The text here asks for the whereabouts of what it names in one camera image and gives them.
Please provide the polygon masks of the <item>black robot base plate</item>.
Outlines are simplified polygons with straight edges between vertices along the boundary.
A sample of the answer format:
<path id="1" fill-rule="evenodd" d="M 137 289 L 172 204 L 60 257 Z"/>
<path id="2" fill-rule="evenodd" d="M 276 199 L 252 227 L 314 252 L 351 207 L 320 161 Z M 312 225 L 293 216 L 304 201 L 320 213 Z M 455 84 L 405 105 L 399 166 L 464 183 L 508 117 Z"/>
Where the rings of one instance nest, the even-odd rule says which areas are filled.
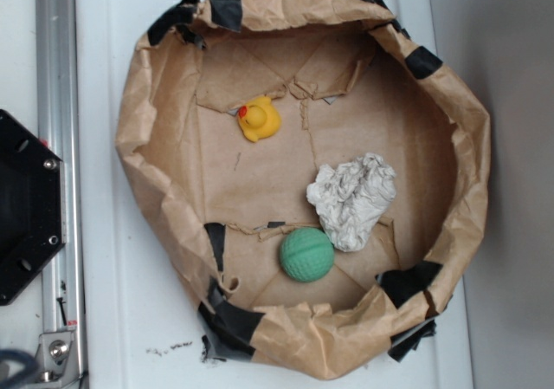
<path id="1" fill-rule="evenodd" d="M 1 112 L 1 305 L 10 305 L 64 244 L 62 161 Z"/>

